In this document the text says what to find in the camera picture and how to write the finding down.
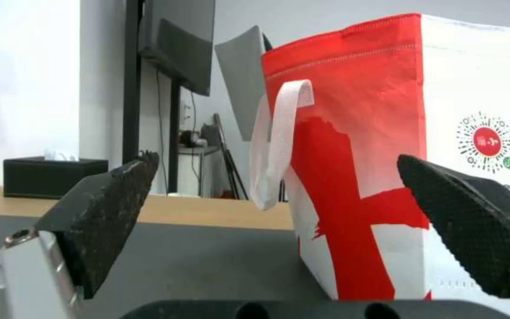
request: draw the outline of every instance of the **white cabinet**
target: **white cabinet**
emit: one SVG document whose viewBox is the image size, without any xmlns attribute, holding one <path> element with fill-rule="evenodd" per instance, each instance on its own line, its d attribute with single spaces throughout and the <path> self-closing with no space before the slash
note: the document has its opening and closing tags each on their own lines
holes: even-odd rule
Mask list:
<svg viewBox="0 0 510 319">
<path fill-rule="evenodd" d="M 220 159 L 219 147 L 180 148 L 178 150 L 178 193 L 205 198 L 219 196 L 220 174 L 217 172 L 220 165 L 223 165 Z"/>
</svg>

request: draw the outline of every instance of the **tissue box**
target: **tissue box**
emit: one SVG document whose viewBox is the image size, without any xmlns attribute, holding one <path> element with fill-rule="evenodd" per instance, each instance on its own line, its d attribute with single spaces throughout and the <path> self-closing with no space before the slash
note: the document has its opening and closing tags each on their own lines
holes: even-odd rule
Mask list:
<svg viewBox="0 0 510 319">
<path fill-rule="evenodd" d="M 104 159 L 45 161 L 44 157 L 4 160 L 4 196 L 61 198 L 82 178 L 108 171 Z"/>
</svg>

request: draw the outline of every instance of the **power outlet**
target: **power outlet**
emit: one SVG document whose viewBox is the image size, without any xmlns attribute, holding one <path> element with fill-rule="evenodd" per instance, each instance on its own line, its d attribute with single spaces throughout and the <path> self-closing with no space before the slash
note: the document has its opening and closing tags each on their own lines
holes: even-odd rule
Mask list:
<svg viewBox="0 0 510 319">
<path fill-rule="evenodd" d="M 190 119 L 191 113 L 192 113 L 191 110 L 192 110 L 192 107 L 190 107 L 190 105 L 187 105 L 183 101 L 180 101 L 180 126 L 181 127 L 184 127 L 188 123 L 188 120 Z"/>
</svg>

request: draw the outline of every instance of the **white fabric handle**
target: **white fabric handle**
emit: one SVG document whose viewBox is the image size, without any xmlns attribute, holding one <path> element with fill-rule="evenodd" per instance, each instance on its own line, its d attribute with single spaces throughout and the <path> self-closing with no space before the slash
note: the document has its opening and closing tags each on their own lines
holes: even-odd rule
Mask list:
<svg viewBox="0 0 510 319">
<path fill-rule="evenodd" d="M 278 201 L 279 185 L 290 166 L 296 109 L 314 105 L 310 80 L 285 82 L 275 102 L 269 141 L 271 115 L 267 96 L 261 97 L 249 149 L 250 194 L 261 210 Z"/>
</svg>

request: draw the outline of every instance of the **cable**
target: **cable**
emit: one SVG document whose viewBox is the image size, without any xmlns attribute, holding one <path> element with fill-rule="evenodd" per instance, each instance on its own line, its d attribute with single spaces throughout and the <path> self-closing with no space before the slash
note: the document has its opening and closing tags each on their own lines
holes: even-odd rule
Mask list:
<svg viewBox="0 0 510 319">
<path fill-rule="evenodd" d="M 156 69 L 156 97 L 158 106 L 158 129 L 160 130 L 160 164 L 162 165 L 162 181 L 164 181 L 164 192 L 168 194 L 166 168 L 164 167 L 164 136 L 162 133 L 162 116 L 160 115 L 160 80 L 158 80 L 158 69 Z"/>
<path fill-rule="evenodd" d="M 192 134 L 194 134 L 194 131 L 196 130 L 196 103 L 194 102 L 194 93 L 192 93 L 192 91 L 190 91 L 190 97 L 192 98 L 192 107 L 194 108 L 194 120 L 192 124 Z M 198 189 L 200 189 L 200 177 L 194 168 L 194 145 L 192 146 L 192 171 L 194 172 L 194 175 L 196 175 L 196 179 L 198 180 Z"/>
</svg>

